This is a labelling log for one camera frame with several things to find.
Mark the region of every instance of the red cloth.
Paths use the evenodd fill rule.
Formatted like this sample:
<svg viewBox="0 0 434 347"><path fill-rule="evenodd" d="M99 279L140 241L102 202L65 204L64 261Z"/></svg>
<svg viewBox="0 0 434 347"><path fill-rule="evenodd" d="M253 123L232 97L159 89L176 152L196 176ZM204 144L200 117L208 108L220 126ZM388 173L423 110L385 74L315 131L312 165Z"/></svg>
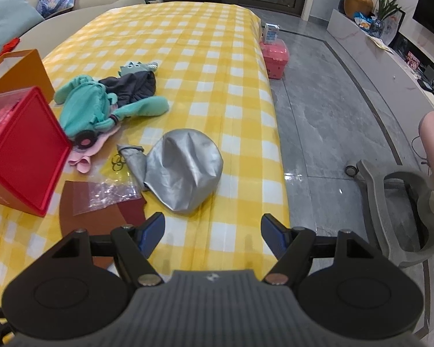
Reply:
<svg viewBox="0 0 434 347"><path fill-rule="evenodd" d="M2 48L2 52L0 52L0 56L11 52L12 50L14 50L16 48L16 46L19 44L19 42L21 41L21 39L19 38L14 38L11 39L8 43L6 43L3 48Z"/></svg>

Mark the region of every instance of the paper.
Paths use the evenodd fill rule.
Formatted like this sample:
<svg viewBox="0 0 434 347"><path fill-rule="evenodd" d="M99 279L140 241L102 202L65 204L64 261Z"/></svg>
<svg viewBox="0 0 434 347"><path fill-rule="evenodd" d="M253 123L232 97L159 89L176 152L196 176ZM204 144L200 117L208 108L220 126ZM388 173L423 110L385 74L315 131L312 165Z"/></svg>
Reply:
<svg viewBox="0 0 434 347"><path fill-rule="evenodd" d="M374 36L370 36L368 34L367 36L373 41L374 44L376 44L378 48L381 48L389 53L393 53L392 50L387 45L385 45L381 39L375 38Z"/></svg>

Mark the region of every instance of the orange paper bag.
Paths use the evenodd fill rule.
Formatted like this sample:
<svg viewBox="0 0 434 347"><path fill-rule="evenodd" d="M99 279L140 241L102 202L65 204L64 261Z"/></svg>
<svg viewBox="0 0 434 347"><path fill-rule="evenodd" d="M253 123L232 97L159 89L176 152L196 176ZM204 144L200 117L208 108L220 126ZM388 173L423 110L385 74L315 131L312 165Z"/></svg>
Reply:
<svg viewBox="0 0 434 347"><path fill-rule="evenodd" d="M47 103L54 89L36 49L9 52L0 56L0 94L38 86Z"/></svg>

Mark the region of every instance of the dark gray fabric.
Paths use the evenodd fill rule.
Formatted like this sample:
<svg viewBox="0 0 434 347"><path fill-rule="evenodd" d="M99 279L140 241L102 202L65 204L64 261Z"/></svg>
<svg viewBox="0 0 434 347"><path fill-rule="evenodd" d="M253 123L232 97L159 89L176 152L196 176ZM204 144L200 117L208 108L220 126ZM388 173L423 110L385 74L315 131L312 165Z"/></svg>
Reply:
<svg viewBox="0 0 434 347"><path fill-rule="evenodd" d="M114 92L117 95L117 106L133 103L146 97L151 97L156 92L156 78L152 71L137 71L122 77L108 77L100 80L106 86L106 92Z"/></svg>

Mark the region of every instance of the brown paper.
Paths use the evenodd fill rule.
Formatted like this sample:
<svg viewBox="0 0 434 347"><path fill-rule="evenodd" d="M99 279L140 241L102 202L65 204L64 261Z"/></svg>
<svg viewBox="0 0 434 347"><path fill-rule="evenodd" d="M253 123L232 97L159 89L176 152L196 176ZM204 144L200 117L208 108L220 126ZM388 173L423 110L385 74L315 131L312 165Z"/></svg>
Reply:
<svg viewBox="0 0 434 347"><path fill-rule="evenodd" d="M133 199L88 213L73 214L74 197L88 202L88 186L85 181L66 181L60 200L61 234L66 236L78 228L85 228L90 235L109 235L116 227L123 224L139 226L145 222L145 199ZM113 262L112 257L94 257L96 266L107 268Z"/></svg>

